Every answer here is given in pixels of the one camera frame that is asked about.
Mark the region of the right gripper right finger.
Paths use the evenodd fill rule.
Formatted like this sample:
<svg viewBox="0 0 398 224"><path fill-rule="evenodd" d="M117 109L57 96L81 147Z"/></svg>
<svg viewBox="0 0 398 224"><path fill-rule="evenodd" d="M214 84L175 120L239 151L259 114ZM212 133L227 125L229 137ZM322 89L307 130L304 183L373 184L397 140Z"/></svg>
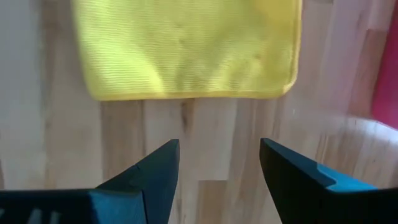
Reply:
<svg viewBox="0 0 398 224"><path fill-rule="evenodd" d="M269 138L259 158L282 224L398 224L398 187L379 189Z"/></svg>

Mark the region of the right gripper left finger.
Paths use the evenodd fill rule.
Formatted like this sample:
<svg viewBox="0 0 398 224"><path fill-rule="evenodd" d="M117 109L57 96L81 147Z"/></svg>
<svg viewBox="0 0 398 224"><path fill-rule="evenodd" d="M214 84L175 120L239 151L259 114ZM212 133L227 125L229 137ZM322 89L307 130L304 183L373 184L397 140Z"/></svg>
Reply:
<svg viewBox="0 0 398 224"><path fill-rule="evenodd" d="M178 181L179 140L171 139L90 192L89 224L168 224Z"/></svg>

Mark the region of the yellow microfiber towel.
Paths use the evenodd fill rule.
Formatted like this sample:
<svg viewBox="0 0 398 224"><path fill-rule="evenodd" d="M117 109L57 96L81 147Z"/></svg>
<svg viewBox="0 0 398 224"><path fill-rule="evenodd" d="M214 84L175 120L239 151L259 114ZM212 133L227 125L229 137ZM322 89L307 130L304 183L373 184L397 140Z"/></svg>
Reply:
<svg viewBox="0 0 398 224"><path fill-rule="evenodd" d="M274 98L297 79L303 0L71 0L100 101Z"/></svg>

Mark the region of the pink plastic bin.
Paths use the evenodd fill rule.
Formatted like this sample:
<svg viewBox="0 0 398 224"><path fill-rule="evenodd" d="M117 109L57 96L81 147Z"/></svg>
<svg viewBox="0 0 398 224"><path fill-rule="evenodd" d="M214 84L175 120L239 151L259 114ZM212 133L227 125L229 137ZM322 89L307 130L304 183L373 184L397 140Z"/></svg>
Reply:
<svg viewBox="0 0 398 224"><path fill-rule="evenodd" d="M398 130L398 0L392 11L371 112L376 121Z"/></svg>

